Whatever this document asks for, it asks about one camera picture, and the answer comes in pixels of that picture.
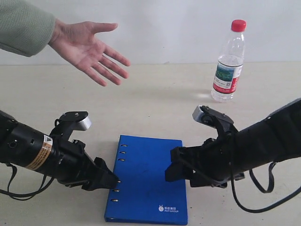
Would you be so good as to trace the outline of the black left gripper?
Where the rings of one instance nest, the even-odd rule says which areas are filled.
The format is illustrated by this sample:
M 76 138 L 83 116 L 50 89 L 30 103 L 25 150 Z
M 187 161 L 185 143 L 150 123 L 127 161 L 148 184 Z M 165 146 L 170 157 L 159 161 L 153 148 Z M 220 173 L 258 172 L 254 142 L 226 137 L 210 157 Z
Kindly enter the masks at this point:
M 52 175 L 66 187 L 81 186 L 83 190 L 114 189 L 118 177 L 99 157 L 94 161 L 85 152 L 86 144 L 59 139 L 55 146 L 54 172 Z

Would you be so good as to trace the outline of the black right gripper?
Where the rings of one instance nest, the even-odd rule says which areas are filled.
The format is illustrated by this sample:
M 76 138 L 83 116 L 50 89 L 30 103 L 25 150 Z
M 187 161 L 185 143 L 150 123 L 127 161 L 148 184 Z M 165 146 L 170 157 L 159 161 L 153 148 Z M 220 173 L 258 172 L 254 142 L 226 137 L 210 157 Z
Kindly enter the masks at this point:
M 165 170 L 165 181 L 184 179 L 190 180 L 191 187 L 227 188 L 231 147 L 229 138 L 209 138 L 200 146 L 172 149 L 171 165 Z

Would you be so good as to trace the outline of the green sleeved forearm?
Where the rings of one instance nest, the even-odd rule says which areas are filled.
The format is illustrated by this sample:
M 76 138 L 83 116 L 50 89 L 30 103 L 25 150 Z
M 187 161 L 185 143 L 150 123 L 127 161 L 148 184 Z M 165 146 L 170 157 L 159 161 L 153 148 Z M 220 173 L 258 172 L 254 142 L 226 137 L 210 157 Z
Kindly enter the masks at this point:
M 25 0 L 0 2 L 0 49 L 32 57 L 50 42 L 55 16 Z

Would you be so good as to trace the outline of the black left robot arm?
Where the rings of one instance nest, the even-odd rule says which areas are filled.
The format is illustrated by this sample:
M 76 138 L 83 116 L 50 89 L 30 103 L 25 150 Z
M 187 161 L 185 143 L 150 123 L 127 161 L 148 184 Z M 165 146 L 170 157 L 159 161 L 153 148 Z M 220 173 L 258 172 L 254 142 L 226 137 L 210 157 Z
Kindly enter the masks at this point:
M 69 140 L 73 131 L 86 131 L 91 124 L 87 111 L 65 112 L 47 135 L 1 112 L 0 161 L 49 176 L 66 187 L 113 189 L 119 178 L 105 161 L 91 159 L 80 140 Z

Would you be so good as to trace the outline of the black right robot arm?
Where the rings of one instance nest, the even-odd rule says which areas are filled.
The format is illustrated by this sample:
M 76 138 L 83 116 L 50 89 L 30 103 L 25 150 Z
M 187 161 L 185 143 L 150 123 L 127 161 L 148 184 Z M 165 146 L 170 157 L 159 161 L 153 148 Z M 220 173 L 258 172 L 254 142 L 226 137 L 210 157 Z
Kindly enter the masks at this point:
M 216 129 L 218 136 L 199 146 L 172 149 L 167 182 L 186 179 L 191 187 L 226 188 L 231 179 L 243 179 L 246 171 L 301 155 L 300 99 L 243 130 L 237 130 L 228 115 L 205 105 L 198 105 L 192 117 Z

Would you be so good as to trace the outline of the person's open bare hand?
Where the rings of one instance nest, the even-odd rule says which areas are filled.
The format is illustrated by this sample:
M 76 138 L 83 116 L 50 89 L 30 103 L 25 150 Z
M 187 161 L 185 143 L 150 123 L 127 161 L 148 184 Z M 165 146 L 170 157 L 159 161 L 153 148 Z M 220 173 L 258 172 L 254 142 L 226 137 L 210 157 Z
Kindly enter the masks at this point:
M 120 85 L 121 80 L 117 75 L 127 79 L 129 73 L 115 61 L 130 66 L 130 60 L 95 36 L 97 33 L 114 31 L 117 27 L 117 23 L 84 21 L 66 24 L 57 19 L 48 45 L 99 85 L 107 86 L 103 78 Z

